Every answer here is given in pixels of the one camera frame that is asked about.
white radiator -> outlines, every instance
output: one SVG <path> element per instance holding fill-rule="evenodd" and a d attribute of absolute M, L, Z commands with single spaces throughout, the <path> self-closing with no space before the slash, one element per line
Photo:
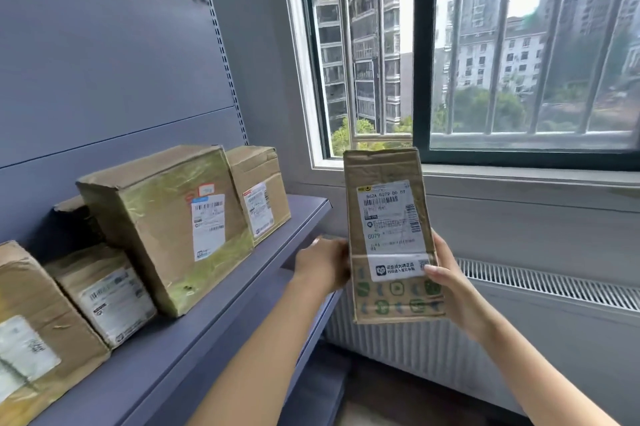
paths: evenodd
<path fill-rule="evenodd" d="M 478 290 L 587 396 L 623 426 L 640 425 L 640 290 L 458 262 Z M 522 414 L 484 351 L 448 320 L 354 325 L 352 302 L 348 289 L 325 330 L 331 343 Z"/>

window frame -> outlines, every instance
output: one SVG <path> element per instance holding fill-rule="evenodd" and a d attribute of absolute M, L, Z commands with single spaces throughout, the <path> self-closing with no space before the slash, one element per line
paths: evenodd
<path fill-rule="evenodd" d="M 508 166 L 517 168 L 550 168 L 568 170 L 640 170 L 640 118 L 636 123 L 636 148 L 630 150 L 458 150 L 431 149 L 431 94 L 433 79 L 434 6 L 436 0 L 416 0 L 414 5 L 413 35 L 413 144 L 420 150 L 425 164 L 463 164 L 468 166 Z M 453 40 L 452 53 L 457 56 L 457 40 Z M 500 37 L 495 46 L 504 42 Z"/>

metal shelf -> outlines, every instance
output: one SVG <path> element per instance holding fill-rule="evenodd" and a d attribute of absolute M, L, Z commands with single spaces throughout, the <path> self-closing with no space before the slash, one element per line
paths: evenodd
<path fill-rule="evenodd" d="M 325 198 L 290 195 L 289 207 L 291 219 L 256 246 L 252 255 L 187 315 L 150 324 L 116 349 L 105 364 L 44 411 L 31 426 L 146 424 L 192 372 L 201 373 L 199 365 L 223 333 L 229 330 L 225 339 L 233 335 L 231 326 L 236 318 L 244 313 L 252 315 L 253 307 L 247 305 L 259 293 L 277 294 L 278 275 L 282 282 L 286 272 L 278 270 L 331 209 L 331 203 Z M 325 302 L 325 311 L 335 305 L 337 296 L 332 297 Z M 329 314 L 322 313 L 316 319 L 312 337 L 301 354 L 300 368 L 306 362 L 303 358 L 307 348 L 314 336 L 317 341 L 322 330 L 319 325 Z"/>

